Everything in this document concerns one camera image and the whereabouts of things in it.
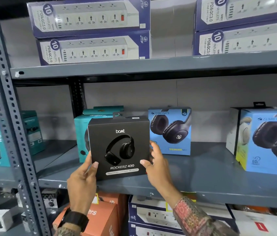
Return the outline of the person's right hand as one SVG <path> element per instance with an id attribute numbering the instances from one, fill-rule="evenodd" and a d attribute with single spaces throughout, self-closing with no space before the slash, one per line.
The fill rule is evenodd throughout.
<path id="1" fill-rule="evenodd" d="M 167 159 L 163 157 L 159 146 L 154 141 L 150 140 L 149 143 L 150 154 L 153 158 L 150 162 L 154 166 L 153 172 L 147 173 L 149 182 L 165 201 L 169 202 L 174 198 L 180 200 L 182 194 L 173 185 Z"/>

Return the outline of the person's left hand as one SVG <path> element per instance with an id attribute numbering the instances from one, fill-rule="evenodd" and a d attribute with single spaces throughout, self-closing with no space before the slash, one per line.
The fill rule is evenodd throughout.
<path id="1" fill-rule="evenodd" d="M 67 180 L 71 210 L 86 211 L 88 214 L 97 191 L 96 181 L 87 180 L 87 171 L 92 163 L 92 155 L 89 152 L 85 162 Z"/>

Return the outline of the black headphone box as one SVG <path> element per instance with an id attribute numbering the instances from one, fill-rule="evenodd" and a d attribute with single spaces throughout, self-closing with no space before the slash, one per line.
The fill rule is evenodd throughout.
<path id="1" fill-rule="evenodd" d="M 88 124 L 92 162 L 98 162 L 98 182 L 145 175 L 141 160 L 149 161 L 147 116 L 94 118 Z"/>

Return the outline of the person's right forearm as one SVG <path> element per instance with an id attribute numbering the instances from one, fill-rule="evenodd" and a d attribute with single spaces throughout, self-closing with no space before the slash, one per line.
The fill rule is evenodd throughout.
<path id="1" fill-rule="evenodd" d="M 174 187 L 162 189 L 159 193 L 169 203 L 185 236 L 239 236 L 225 223 L 212 219 Z"/>

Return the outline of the person's left forearm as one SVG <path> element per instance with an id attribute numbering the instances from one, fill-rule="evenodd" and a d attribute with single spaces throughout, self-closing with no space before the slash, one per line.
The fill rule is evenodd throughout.
<path id="1" fill-rule="evenodd" d="M 87 216 L 86 211 L 77 211 L 72 210 L 79 213 L 82 213 Z M 81 236 L 81 228 L 71 224 L 71 223 L 65 223 L 62 227 L 57 228 L 53 236 Z"/>

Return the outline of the small blue headphone box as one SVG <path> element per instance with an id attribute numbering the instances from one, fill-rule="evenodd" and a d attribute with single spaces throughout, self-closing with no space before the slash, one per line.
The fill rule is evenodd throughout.
<path id="1" fill-rule="evenodd" d="M 191 154 L 192 109 L 190 107 L 151 107 L 148 109 L 150 140 L 162 154 Z"/>

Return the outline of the blue power strip box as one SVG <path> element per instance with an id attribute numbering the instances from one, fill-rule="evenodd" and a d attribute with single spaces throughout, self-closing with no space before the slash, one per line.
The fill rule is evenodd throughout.
<path id="1" fill-rule="evenodd" d="M 239 233 L 235 218 L 226 204 L 195 202 L 212 219 L 219 220 Z M 129 221 L 165 229 L 181 230 L 172 210 L 163 200 L 131 195 L 129 198 Z"/>
<path id="2" fill-rule="evenodd" d="M 181 230 L 145 225 L 128 221 L 129 236 L 184 236 Z"/>
<path id="3" fill-rule="evenodd" d="M 192 55 L 277 50 L 277 21 L 245 24 L 194 34 Z"/>
<path id="4" fill-rule="evenodd" d="M 42 66 L 150 59 L 149 30 L 36 39 Z"/>
<path id="5" fill-rule="evenodd" d="M 277 20 L 277 0 L 197 0 L 194 31 Z"/>
<path id="6" fill-rule="evenodd" d="M 150 30 L 151 0 L 54 0 L 27 3 L 37 39 Z"/>

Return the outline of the large orange box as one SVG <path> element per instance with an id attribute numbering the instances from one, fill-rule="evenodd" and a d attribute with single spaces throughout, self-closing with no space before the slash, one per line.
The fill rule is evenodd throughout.
<path id="1" fill-rule="evenodd" d="M 120 236 L 117 204 L 103 201 L 92 204 L 87 217 L 89 222 L 80 236 Z"/>

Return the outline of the small black box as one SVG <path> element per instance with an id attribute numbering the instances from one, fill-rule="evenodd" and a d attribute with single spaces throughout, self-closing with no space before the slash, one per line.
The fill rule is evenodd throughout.
<path id="1" fill-rule="evenodd" d="M 58 189 L 45 188 L 42 190 L 42 199 L 47 209 L 58 209 Z"/>

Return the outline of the black wristwatch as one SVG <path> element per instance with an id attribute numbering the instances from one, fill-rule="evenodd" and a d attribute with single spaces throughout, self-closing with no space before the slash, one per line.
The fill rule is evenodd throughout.
<path id="1" fill-rule="evenodd" d="M 74 224 L 81 228 L 81 232 L 84 232 L 89 223 L 89 219 L 86 215 L 76 211 L 71 211 L 70 208 L 67 208 L 62 220 L 58 225 L 58 228 L 62 227 L 65 223 Z"/>

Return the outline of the grey metal shelving rack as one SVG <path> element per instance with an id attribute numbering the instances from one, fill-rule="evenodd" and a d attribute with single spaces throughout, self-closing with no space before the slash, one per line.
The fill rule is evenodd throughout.
<path id="1" fill-rule="evenodd" d="M 207 203 L 277 208 L 277 175 L 244 171 L 226 149 L 230 107 L 277 106 L 277 51 L 192 56 L 193 0 L 151 1 L 152 59 L 41 66 L 27 2 L 0 0 L 0 130 L 32 236 L 51 236 L 41 189 L 80 165 L 74 118 L 93 105 L 192 108 L 191 156 L 166 155 L 175 186 Z M 30 154 L 21 111 L 37 113 L 45 150 Z"/>

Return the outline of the white headphone box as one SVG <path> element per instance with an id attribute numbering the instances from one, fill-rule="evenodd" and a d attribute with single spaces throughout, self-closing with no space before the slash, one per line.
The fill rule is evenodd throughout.
<path id="1" fill-rule="evenodd" d="M 241 119 L 241 111 L 246 108 L 266 108 L 265 102 L 253 102 L 251 107 L 231 107 L 229 113 L 226 148 L 236 156 L 238 143 L 247 144 L 250 139 L 251 117 Z"/>

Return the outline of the small white box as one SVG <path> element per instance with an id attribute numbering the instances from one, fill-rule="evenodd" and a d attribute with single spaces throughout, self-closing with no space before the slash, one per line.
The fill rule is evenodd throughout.
<path id="1" fill-rule="evenodd" d="M 7 232 L 16 226 L 18 214 L 17 207 L 0 210 L 0 233 Z"/>

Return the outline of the large blue headphone box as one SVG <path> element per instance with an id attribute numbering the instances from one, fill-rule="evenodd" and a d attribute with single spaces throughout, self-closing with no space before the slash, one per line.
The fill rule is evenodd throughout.
<path id="1" fill-rule="evenodd" d="M 245 171 L 277 174 L 277 108 L 240 111 L 235 156 Z"/>

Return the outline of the white box with red mark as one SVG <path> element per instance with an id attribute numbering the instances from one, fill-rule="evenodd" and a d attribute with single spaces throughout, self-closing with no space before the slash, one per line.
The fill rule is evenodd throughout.
<path id="1" fill-rule="evenodd" d="M 277 236 L 277 216 L 231 210 L 240 236 Z"/>

